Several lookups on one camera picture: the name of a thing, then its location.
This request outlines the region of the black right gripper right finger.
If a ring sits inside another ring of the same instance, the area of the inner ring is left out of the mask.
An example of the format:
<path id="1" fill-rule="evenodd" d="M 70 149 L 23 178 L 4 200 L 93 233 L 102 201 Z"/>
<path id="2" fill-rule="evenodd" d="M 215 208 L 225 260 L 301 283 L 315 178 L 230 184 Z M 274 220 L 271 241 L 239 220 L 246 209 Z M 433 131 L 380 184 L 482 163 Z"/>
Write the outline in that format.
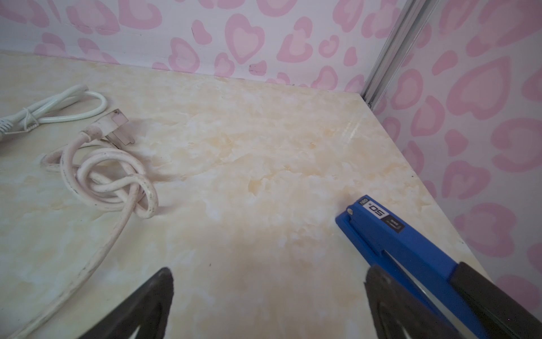
<path id="1" fill-rule="evenodd" d="M 364 283 L 379 338 L 460 338 L 383 268 L 373 266 Z"/>

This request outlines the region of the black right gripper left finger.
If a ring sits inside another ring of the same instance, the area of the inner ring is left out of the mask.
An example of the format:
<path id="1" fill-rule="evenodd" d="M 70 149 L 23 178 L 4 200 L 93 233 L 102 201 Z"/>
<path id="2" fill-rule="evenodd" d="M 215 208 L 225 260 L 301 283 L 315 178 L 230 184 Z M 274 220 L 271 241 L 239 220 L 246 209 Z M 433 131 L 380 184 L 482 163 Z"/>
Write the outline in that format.
<path id="1" fill-rule="evenodd" d="M 172 271 L 161 268 L 82 338 L 164 338 L 174 296 Z"/>

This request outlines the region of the blue stapler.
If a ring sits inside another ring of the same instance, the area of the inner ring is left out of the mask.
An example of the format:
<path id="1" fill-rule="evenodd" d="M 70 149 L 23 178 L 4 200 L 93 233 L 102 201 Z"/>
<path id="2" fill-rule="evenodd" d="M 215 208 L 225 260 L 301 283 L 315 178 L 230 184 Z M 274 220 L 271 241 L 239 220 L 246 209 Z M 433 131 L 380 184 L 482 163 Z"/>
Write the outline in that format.
<path id="1" fill-rule="evenodd" d="M 383 268 L 460 338 L 541 337 L 541 322 L 525 308 L 369 195 L 335 222 L 369 268 Z"/>

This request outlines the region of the aluminium frame post right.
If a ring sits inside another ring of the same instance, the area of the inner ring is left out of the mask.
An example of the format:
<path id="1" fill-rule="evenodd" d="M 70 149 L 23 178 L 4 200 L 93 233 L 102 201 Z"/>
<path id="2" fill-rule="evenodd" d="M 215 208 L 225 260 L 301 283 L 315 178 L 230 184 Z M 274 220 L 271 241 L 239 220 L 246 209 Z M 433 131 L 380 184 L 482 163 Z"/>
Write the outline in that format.
<path id="1" fill-rule="evenodd" d="M 361 91 L 361 97 L 369 108 L 374 109 L 378 105 L 437 5 L 436 0 L 407 1 L 400 11 Z"/>

